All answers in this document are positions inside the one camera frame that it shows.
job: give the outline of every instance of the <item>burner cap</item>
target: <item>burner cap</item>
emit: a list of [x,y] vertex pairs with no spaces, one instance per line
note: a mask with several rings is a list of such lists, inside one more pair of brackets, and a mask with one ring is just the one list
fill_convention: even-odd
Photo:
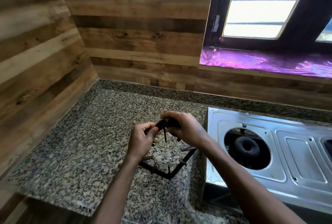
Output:
[[239,137],[234,144],[236,150],[247,158],[255,158],[260,153],[258,144],[249,137]]

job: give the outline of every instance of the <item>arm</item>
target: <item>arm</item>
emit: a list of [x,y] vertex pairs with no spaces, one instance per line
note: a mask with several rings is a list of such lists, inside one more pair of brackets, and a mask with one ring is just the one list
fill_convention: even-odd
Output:
[[168,128],[167,131],[206,155],[251,223],[305,223],[230,157],[191,114],[169,111],[162,115],[162,118],[165,117],[179,121],[181,129]]
[[139,162],[149,152],[158,133],[155,123],[135,125],[131,131],[126,157],[93,217],[93,224],[120,223],[132,179]]

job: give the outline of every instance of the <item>purple window sill cover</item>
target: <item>purple window sill cover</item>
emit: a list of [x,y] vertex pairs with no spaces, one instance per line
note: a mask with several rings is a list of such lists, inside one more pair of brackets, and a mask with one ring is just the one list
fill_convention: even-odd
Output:
[[281,55],[257,51],[203,48],[201,65],[332,78],[332,55]]

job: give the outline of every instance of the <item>gas stove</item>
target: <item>gas stove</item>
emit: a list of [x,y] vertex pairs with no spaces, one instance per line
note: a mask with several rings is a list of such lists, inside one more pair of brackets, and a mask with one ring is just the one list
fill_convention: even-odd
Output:
[[[214,108],[204,127],[304,221],[332,222],[332,128]],[[241,211],[208,159],[202,198]]]

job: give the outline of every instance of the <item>forearm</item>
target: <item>forearm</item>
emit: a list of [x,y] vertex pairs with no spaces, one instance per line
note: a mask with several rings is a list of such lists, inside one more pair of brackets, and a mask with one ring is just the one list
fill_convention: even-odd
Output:
[[251,223],[304,223],[210,137],[202,141],[203,153],[223,178]]
[[138,168],[136,160],[126,157],[108,188],[92,223],[120,223],[132,179]]

